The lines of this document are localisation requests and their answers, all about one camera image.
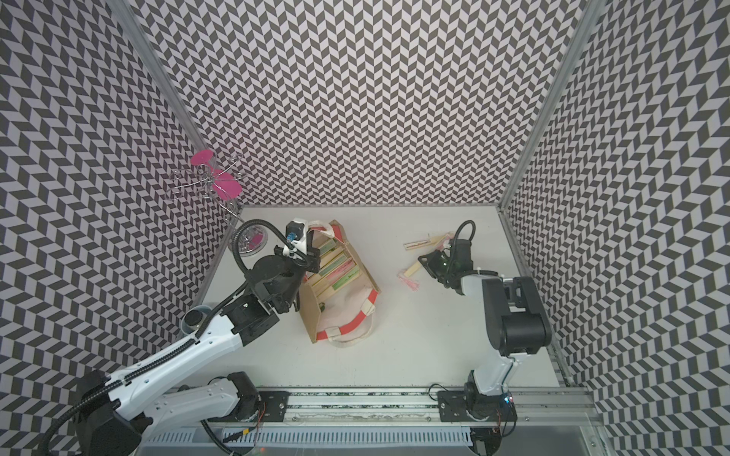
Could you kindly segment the pink tassel folding fan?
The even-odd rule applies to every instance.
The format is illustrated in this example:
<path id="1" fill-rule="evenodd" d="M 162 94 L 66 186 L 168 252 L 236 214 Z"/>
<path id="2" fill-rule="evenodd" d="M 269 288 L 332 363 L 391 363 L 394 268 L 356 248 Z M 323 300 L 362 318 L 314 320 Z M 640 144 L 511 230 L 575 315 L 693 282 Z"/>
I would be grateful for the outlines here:
<path id="1" fill-rule="evenodd" d="M 403 244 L 406 251 L 414 251 L 422 248 L 433 248 L 442 250 L 445 245 L 454 237 L 454 232 L 448 232 L 443 235 L 420 239 L 419 241 L 409 241 Z"/>

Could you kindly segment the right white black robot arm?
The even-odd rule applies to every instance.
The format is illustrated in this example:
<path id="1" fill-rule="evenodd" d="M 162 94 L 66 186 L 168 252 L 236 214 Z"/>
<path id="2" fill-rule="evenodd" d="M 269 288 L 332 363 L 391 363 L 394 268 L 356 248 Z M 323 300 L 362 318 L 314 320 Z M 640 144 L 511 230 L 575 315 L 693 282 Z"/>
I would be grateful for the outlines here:
<path id="1" fill-rule="evenodd" d="M 471 260 L 471 242 L 450 241 L 450 251 L 420 256 L 418 263 L 447 289 L 477 301 L 484 312 L 486 333 L 499 360 L 472 370 L 462 393 L 448 399 L 439 393 L 439 406 L 469 421 L 515 420 L 509 380 L 524 360 L 549 346 L 552 338 L 547 312 L 530 277 L 501 277 L 478 270 Z"/>

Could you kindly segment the burlap red tote bag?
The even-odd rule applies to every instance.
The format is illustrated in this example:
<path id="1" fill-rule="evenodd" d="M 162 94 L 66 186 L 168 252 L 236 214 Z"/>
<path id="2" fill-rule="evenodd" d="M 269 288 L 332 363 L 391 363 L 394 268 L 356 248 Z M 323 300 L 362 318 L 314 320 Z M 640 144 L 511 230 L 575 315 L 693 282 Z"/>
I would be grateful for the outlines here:
<path id="1" fill-rule="evenodd" d="M 321 259 L 300 287 L 300 318 L 312 343 L 351 347 L 374 330 L 379 287 L 339 222 L 317 220 L 308 228 Z"/>

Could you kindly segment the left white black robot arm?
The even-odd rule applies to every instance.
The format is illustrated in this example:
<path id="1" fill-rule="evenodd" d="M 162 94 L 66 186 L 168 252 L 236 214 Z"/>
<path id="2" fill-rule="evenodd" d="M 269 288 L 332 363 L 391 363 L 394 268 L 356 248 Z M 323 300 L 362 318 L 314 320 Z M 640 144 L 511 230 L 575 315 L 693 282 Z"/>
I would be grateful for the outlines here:
<path id="1" fill-rule="evenodd" d="M 173 393 L 171 388 L 212 362 L 262 337 L 298 302 L 306 274 L 319 269 L 311 236 L 287 236 L 274 254 L 243 269 L 245 282 L 203 317 L 197 329 L 150 358 L 113 374 L 86 374 L 74 405 L 43 435 L 36 454 L 51 454 L 51 440 L 71 423 L 84 455 L 130 455 L 151 438 L 209 419 L 245 421 L 259 409 L 259 392 L 245 372 Z"/>

